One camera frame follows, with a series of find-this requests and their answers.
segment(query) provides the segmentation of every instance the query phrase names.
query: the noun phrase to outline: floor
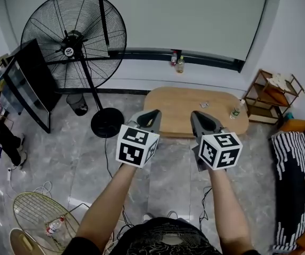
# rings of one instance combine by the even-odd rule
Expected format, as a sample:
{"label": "floor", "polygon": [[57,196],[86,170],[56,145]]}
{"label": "floor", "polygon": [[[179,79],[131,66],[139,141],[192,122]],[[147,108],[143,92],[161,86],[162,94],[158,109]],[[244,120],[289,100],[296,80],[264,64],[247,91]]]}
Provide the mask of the floor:
{"label": "floor", "polygon": [[[101,94],[104,107],[120,109],[126,120],[142,110],[144,96]],[[0,163],[0,254],[12,254],[9,232],[17,227],[12,202],[18,193],[33,191],[46,181],[52,182],[53,199],[71,210],[82,202],[91,204],[110,180],[106,169],[104,139],[96,137],[90,120],[96,112],[91,95],[86,95],[89,111],[77,117],[66,104],[65,96],[52,114],[52,133],[44,132],[26,112],[14,117],[12,132],[26,135],[28,160],[23,170],[12,172],[11,185],[7,181],[10,160],[3,153]],[[252,241],[261,254],[270,254],[275,230],[275,182],[267,138],[272,127],[250,123],[241,135],[243,151],[239,163],[228,169],[236,196],[248,217]],[[210,186],[206,172],[198,172],[190,148],[194,140],[161,138],[151,164],[139,169],[131,184],[125,211],[133,224],[141,222],[150,212],[165,216],[170,210],[179,217],[199,226],[204,188]],[[116,137],[107,139],[109,169],[115,173]],[[81,220],[87,208],[74,211]],[[210,243],[219,247],[215,229],[213,197],[206,199],[209,220],[202,222],[202,231]],[[117,229],[123,226],[119,221]]]}

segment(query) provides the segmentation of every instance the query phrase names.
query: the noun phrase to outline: fan pole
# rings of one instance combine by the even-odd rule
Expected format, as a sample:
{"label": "fan pole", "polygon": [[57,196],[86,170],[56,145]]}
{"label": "fan pole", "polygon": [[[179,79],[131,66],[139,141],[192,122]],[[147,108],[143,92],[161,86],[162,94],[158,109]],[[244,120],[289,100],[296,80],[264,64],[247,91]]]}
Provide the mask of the fan pole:
{"label": "fan pole", "polygon": [[87,66],[87,64],[86,64],[86,62],[85,62],[84,57],[81,57],[81,58],[80,58],[80,63],[82,64],[82,67],[83,67],[85,76],[87,77],[87,80],[88,80],[88,83],[89,83],[89,86],[90,86],[92,95],[93,95],[93,97],[94,97],[94,99],[95,99],[95,101],[96,101],[96,103],[97,103],[98,109],[99,109],[99,110],[102,110],[102,109],[103,109],[103,106],[102,106],[101,103],[100,103],[98,94],[97,94],[96,89],[95,89],[95,85],[94,85],[94,83],[92,82],[92,78],[91,78],[91,76],[90,76],[90,72],[89,72],[88,66]]}

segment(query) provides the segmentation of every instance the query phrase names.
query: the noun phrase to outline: trash bin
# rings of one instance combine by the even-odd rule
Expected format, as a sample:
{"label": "trash bin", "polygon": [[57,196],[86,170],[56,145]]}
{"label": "trash bin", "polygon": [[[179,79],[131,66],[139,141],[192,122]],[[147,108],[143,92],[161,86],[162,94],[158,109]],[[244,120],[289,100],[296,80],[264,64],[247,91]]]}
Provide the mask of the trash bin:
{"label": "trash bin", "polygon": [[70,105],[77,116],[82,116],[88,112],[88,105],[85,102],[83,94],[68,95],[66,102]]}

